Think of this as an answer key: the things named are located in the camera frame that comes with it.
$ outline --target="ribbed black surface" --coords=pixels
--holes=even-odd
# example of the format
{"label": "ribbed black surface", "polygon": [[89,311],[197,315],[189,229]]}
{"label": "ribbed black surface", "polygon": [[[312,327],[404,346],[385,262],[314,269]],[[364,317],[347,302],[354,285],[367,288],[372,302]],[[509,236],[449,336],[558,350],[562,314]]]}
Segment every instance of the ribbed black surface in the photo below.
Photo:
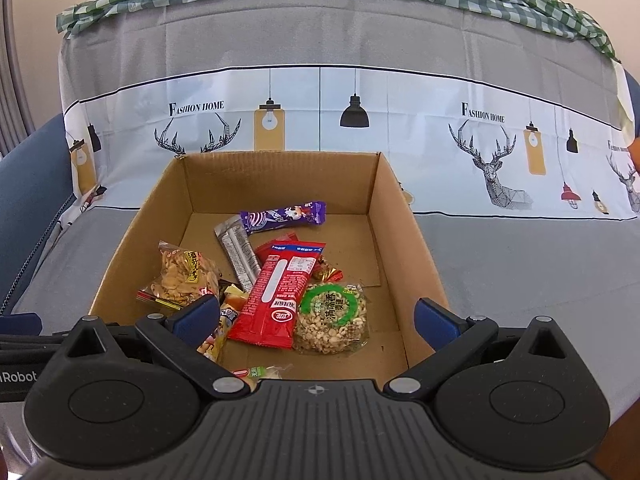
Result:
{"label": "ribbed black surface", "polygon": [[601,479],[590,466],[504,471],[449,445],[426,412],[377,393],[372,381],[264,381],[218,402],[180,446],[148,463],[82,471],[44,460],[24,480]]}

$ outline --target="silver screw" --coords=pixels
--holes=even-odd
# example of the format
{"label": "silver screw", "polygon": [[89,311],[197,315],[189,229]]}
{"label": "silver screw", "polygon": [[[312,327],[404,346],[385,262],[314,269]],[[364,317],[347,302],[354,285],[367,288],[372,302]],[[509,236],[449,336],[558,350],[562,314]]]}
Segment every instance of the silver screw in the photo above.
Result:
{"label": "silver screw", "polygon": [[220,377],[213,381],[213,389],[219,394],[236,394],[244,387],[244,381],[237,377]]}
{"label": "silver screw", "polygon": [[396,394],[412,394],[420,389],[420,381],[412,377],[396,377],[389,383]]}

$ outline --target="brown wooden surface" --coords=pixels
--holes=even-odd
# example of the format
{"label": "brown wooden surface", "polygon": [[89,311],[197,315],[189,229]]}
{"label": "brown wooden surface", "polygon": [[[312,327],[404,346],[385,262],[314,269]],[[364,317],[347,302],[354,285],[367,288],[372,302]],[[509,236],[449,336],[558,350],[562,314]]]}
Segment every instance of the brown wooden surface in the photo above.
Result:
{"label": "brown wooden surface", "polygon": [[640,399],[609,428],[594,462],[611,480],[640,480]]}

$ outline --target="purple package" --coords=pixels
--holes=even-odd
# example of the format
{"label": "purple package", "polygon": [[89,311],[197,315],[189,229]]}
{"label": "purple package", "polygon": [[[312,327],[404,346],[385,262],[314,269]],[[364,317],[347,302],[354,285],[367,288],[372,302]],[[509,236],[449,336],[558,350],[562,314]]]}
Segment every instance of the purple package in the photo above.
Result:
{"label": "purple package", "polygon": [[300,224],[320,225],[324,223],[326,204],[309,202],[303,205],[269,209],[257,213],[241,211],[240,218],[247,234],[270,231],[281,227],[292,227]]}

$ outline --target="gray curtain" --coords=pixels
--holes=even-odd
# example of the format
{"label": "gray curtain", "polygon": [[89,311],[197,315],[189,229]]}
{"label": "gray curtain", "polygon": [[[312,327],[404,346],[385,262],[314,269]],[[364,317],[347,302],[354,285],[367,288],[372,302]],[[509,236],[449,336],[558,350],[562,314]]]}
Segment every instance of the gray curtain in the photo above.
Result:
{"label": "gray curtain", "polygon": [[11,0],[0,0],[0,155],[5,156],[33,131],[15,56]]}

